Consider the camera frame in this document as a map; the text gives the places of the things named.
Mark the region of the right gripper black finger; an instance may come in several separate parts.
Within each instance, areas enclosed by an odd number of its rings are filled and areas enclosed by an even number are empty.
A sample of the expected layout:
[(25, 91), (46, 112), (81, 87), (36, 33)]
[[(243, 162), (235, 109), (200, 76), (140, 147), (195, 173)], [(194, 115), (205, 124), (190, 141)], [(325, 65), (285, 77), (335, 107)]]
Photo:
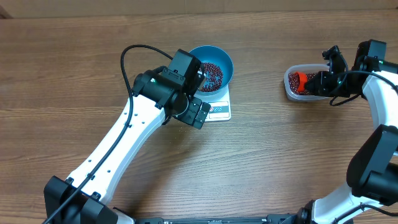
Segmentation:
[(310, 95), (322, 96), (322, 85), (320, 83), (307, 82), (304, 87)]
[(319, 71), (317, 74), (313, 74), (312, 77), (308, 78), (306, 85), (308, 86), (320, 86), (322, 84), (322, 76), (324, 71)]

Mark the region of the red measuring scoop blue handle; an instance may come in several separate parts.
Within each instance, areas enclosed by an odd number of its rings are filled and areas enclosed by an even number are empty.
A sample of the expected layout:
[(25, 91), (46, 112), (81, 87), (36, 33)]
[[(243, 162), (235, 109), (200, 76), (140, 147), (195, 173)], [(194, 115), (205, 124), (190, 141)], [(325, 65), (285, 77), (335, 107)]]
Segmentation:
[(305, 91), (305, 84), (308, 82), (307, 74), (303, 72), (295, 72), (298, 75), (298, 87), (297, 92)]

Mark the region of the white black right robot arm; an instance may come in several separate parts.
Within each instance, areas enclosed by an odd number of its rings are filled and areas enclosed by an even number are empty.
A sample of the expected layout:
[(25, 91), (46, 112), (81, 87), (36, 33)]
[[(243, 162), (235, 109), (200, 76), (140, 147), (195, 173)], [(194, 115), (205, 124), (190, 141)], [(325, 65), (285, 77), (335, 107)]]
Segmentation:
[(358, 45), (352, 67), (338, 46), (322, 53), (327, 70), (310, 77), (286, 72), (285, 89), (295, 101), (358, 97), (368, 102), (374, 131), (349, 163), (345, 183), (326, 197), (311, 200), (295, 215), (268, 215), (267, 223), (353, 223), (354, 217), (374, 210), (390, 217), (384, 206), (397, 203), (397, 64), (386, 61), (386, 43), (369, 39)]

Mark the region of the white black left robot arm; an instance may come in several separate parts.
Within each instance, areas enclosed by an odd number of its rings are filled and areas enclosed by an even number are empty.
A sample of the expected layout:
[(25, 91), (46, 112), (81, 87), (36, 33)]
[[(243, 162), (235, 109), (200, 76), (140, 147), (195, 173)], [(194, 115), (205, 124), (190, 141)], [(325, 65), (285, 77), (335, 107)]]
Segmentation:
[(210, 104), (195, 97), (205, 69), (179, 49), (169, 66), (138, 74), (126, 84), (128, 100), (118, 120), (90, 156), (66, 180), (53, 176), (44, 188), (45, 223), (135, 223), (110, 209), (116, 188), (138, 150), (159, 127), (175, 118), (201, 129)]

